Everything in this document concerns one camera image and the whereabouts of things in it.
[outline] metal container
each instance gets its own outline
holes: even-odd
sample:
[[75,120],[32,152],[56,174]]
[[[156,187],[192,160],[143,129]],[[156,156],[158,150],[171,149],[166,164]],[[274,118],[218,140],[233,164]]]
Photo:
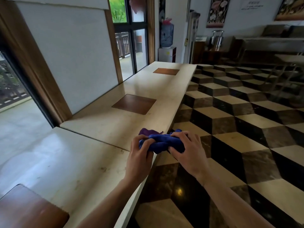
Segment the metal container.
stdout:
[[223,33],[223,30],[212,31],[212,36],[210,37],[208,45],[209,49],[219,50],[223,41]]

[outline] right hand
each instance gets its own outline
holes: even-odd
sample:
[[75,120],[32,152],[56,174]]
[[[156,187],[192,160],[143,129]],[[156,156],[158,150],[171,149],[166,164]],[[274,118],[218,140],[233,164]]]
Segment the right hand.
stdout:
[[173,132],[171,136],[180,138],[185,146],[183,153],[179,153],[173,147],[169,147],[172,156],[175,157],[182,167],[194,176],[201,185],[204,185],[210,175],[210,169],[200,137],[189,131]]

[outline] floral tapestry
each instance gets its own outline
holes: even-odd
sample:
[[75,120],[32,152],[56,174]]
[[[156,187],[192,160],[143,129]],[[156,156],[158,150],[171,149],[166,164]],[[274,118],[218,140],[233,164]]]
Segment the floral tapestry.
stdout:
[[211,0],[207,28],[222,28],[230,0]]
[[304,20],[304,0],[283,0],[276,21]]

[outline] forearm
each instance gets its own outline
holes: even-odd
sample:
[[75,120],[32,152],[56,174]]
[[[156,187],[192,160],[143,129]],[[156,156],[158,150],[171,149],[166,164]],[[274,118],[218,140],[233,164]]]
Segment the forearm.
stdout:
[[204,179],[204,182],[200,181],[200,178],[198,181],[208,192],[230,227],[233,223],[237,228],[274,228],[216,176],[208,174],[208,177]]
[[115,223],[137,186],[121,180],[115,189],[79,224],[77,228],[110,228]]

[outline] window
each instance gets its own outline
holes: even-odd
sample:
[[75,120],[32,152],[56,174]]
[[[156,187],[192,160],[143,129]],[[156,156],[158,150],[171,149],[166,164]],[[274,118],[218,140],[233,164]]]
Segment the window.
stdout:
[[146,11],[135,13],[129,0],[109,0],[125,81],[148,65]]

